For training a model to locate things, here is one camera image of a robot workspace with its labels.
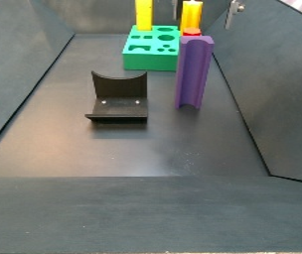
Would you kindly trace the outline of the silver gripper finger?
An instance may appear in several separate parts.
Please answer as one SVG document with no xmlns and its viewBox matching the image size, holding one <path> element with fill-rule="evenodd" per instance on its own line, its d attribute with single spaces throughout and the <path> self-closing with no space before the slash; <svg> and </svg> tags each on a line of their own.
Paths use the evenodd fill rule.
<svg viewBox="0 0 302 254">
<path fill-rule="evenodd" d="M 238 0 L 231 0 L 226 12 L 224 28 L 228 29 L 231 25 L 232 16 L 245 10 L 245 5 Z"/>
<path fill-rule="evenodd" d="M 178 20 L 178 0 L 171 0 L 172 3 L 172 20 Z"/>
</svg>

